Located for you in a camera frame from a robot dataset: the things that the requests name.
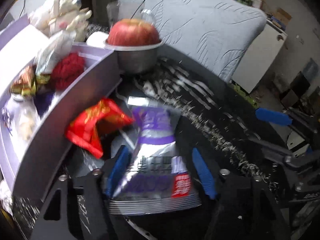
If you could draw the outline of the silver purple snack packet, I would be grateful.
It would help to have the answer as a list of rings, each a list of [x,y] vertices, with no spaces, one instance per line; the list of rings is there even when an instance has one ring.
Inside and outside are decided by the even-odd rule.
[[[179,111],[136,96],[129,96],[127,104],[138,137],[128,168],[108,192],[110,213],[137,216],[199,206],[199,194],[176,144]]]

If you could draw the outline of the red snack packet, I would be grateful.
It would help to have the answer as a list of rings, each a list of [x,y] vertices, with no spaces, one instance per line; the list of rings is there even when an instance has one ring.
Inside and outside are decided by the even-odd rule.
[[[119,106],[109,98],[81,112],[65,129],[65,137],[73,144],[87,150],[95,158],[103,156],[100,137],[111,134],[133,123]]]

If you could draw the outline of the red fluffy scrunchie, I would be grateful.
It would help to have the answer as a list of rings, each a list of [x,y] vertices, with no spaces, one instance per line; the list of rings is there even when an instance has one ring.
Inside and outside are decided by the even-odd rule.
[[[55,90],[64,90],[71,85],[83,72],[85,59],[78,53],[70,53],[53,69],[49,85]]]

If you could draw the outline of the clear plastic pillow bag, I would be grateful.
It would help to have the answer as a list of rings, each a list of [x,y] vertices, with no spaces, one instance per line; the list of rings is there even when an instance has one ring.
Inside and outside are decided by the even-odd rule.
[[[32,97],[11,94],[2,108],[2,119],[9,133],[28,142],[40,123],[40,117]]]

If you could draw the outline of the brown gold snack bag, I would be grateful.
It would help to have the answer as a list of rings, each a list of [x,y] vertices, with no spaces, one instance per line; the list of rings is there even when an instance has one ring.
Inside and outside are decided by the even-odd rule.
[[[35,96],[37,91],[50,80],[50,74],[35,74],[35,66],[24,67],[10,86],[10,93],[15,95]]]

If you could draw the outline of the white patterned snack bag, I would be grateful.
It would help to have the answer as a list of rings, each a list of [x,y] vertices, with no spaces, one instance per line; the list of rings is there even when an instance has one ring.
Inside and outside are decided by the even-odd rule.
[[[36,76],[51,74],[55,66],[70,54],[75,37],[76,32],[66,30],[51,36],[35,57]]]

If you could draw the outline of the white cabinet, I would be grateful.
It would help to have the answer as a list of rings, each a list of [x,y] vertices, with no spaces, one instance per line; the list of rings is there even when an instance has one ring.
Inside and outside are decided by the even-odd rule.
[[[286,38],[287,34],[268,20],[239,62],[232,80],[251,93],[279,54]]]

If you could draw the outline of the light blue leaf cushion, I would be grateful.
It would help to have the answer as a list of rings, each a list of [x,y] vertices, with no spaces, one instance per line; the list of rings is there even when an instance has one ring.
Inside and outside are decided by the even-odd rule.
[[[260,10],[235,0],[118,0],[144,3],[161,40],[229,82],[266,25]]]

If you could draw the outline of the metal bowl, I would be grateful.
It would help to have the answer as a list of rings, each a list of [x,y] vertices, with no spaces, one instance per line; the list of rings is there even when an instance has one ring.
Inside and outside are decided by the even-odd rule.
[[[119,68],[130,74],[138,74],[150,70],[156,65],[158,48],[163,41],[147,46],[114,46],[106,41],[105,48],[115,51]]]

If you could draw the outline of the red apple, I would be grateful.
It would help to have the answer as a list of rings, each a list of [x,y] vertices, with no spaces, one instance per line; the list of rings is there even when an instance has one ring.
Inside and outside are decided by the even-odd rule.
[[[106,42],[113,46],[137,47],[160,42],[157,29],[140,19],[122,19],[110,30]]]

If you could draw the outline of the glass mug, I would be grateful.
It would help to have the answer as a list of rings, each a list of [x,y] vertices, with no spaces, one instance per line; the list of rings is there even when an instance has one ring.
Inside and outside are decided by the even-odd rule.
[[[111,2],[108,3],[107,16],[110,28],[123,19],[144,20],[151,25],[156,24],[156,19],[150,9],[144,8],[144,3]]]

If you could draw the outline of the cream cartoon water bottle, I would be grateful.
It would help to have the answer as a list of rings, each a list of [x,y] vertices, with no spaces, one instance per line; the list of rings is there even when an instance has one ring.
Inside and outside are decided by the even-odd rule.
[[[48,22],[49,36],[65,30],[75,32],[75,42],[84,42],[92,10],[81,7],[81,0],[53,0]]]

